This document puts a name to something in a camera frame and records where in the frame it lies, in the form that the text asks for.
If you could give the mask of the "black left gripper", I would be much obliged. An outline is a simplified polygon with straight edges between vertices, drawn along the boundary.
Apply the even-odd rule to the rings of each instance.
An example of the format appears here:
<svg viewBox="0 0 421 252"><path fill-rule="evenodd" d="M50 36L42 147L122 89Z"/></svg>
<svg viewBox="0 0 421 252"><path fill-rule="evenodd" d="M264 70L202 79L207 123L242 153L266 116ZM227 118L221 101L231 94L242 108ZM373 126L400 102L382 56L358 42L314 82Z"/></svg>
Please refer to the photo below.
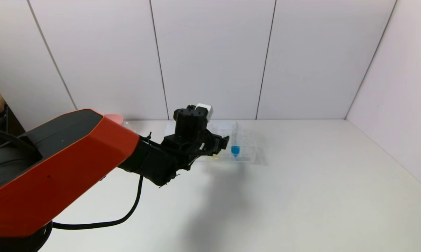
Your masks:
<svg viewBox="0 0 421 252"><path fill-rule="evenodd" d="M219 153L220 149L226 149L230 136L221 137L219 135L213 134L208 129L204 130L203 134L203 155L212 156Z"/></svg>

